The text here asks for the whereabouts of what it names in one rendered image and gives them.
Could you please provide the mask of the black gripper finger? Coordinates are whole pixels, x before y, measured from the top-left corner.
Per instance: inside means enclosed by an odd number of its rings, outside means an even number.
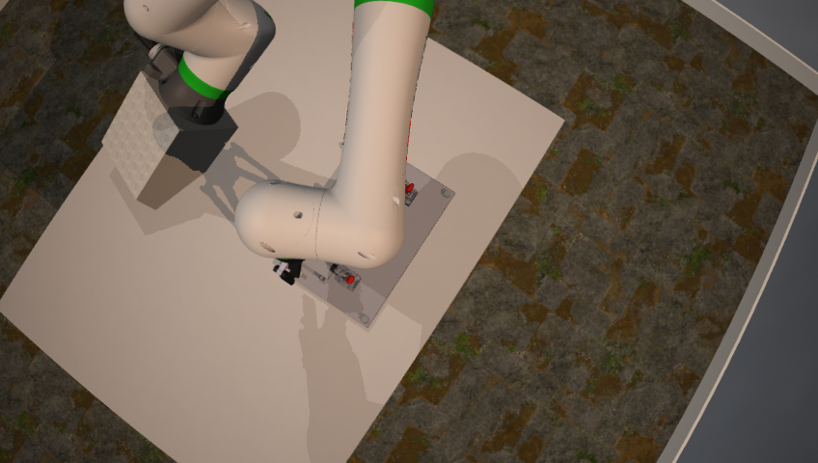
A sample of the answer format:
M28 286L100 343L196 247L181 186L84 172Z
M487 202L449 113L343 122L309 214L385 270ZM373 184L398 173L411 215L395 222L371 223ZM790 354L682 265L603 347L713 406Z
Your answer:
M308 277L303 273L301 274L302 262L295 263L295 264L288 264L288 263L285 263L285 262L280 262L278 265L274 266L273 271L276 272L280 277L282 276L281 279L292 286L294 284L294 282L295 282L295 280L294 280L295 277L296 278L301 277L301 278L303 278L305 280Z

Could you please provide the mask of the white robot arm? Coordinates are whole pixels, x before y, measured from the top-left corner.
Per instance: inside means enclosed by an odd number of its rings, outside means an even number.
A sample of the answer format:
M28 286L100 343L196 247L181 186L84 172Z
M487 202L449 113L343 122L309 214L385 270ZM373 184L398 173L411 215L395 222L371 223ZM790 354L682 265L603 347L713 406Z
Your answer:
M413 105L434 1L354 1L337 182L325 189L269 179L250 187L234 215L249 250L285 263L312 259L361 269L397 254L405 235ZM123 7L150 51L144 72L160 81L159 93L175 113L202 125L222 118L227 97L276 34L270 14L253 0L123 0Z

